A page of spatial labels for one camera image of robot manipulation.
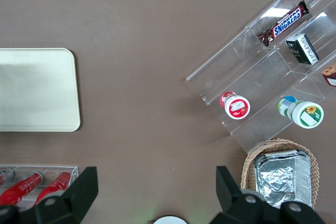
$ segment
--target white container lid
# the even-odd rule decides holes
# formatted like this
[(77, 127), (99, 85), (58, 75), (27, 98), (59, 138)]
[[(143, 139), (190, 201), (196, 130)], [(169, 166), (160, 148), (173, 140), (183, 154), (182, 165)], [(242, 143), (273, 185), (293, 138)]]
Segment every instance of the white container lid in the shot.
[(187, 224), (187, 222), (175, 216), (165, 216), (158, 219), (154, 224)]
[(248, 100), (240, 95), (233, 95), (225, 101), (225, 112), (235, 120), (247, 117), (250, 108)]
[(293, 108), (291, 115), (293, 122), (304, 129), (311, 129), (323, 120), (323, 108), (314, 102), (300, 102)]

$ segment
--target clear acrylic organizer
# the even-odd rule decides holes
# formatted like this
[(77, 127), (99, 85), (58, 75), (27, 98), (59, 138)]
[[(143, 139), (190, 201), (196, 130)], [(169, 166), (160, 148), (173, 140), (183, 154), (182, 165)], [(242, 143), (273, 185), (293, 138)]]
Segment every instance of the clear acrylic organizer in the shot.
[(3, 185), (0, 186), (0, 194), (5, 190), (16, 184), (17, 182), (24, 179), (26, 175), (30, 172), (40, 172), (43, 175), (43, 181), (34, 190), (32, 190), (22, 201), (20, 201), (17, 206), (20, 211), (27, 210), (31, 208), (39, 193), (48, 186), (54, 179), (58, 177), (62, 172), (71, 172), (71, 180), (68, 187), (75, 181), (78, 177), (78, 167), (77, 166), (34, 166), (34, 165), (12, 165), (12, 164), (0, 164), (0, 170), (7, 170), (8, 167), (13, 171), (13, 179), (7, 180)]
[[(257, 37), (300, 1), (275, 0), (186, 78), (247, 153), (291, 124), (278, 112), (283, 97), (319, 103), (336, 91), (321, 73), (336, 62), (336, 0), (304, 0), (310, 13), (269, 47)], [(298, 33), (307, 35), (320, 58), (313, 66), (299, 63), (285, 44)], [(247, 117), (233, 120), (226, 114), (219, 103), (226, 91), (249, 100)]]

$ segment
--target aluminum foil container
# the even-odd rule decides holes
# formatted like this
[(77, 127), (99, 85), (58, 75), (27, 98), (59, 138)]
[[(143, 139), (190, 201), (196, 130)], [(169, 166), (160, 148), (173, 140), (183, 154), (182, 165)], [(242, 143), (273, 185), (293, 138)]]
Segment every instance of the aluminum foil container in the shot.
[(285, 201), (312, 207), (310, 166), (304, 150), (260, 154), (254, 159), (256, 190), (276, 208)]

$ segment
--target red bottle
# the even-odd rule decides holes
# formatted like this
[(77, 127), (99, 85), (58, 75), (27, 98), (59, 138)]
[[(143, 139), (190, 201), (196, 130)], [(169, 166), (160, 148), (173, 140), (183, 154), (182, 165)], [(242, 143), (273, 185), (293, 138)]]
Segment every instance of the red bottle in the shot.
[(39, 172), (29, 173), (23, 180), (14, 186), (5, 190), (0, 196), (0, 206), (16, 205), (43, 180), (43, 176)]
[(54, 193), (56, 191), (61, 191), (67, 189), (69, 182), (71, 180), (71, 172), (62, 172), (53, 182), (51, 182), (42, 192), (38, 195), (35, 205), (39, 204), (47, 195)]

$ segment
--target yellow flower label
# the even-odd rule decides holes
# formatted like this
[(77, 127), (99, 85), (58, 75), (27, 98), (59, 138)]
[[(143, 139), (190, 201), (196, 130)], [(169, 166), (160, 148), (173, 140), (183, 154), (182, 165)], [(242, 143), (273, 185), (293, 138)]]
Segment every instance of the yellow flower label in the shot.
[(315, 113), (315, 111), (316, 111), (316, 107), (315, 106), (309, 106), (309, 107), (307, 107), (306, 108), (306, 112), (308, 113), (308, 114), (314, 114)]

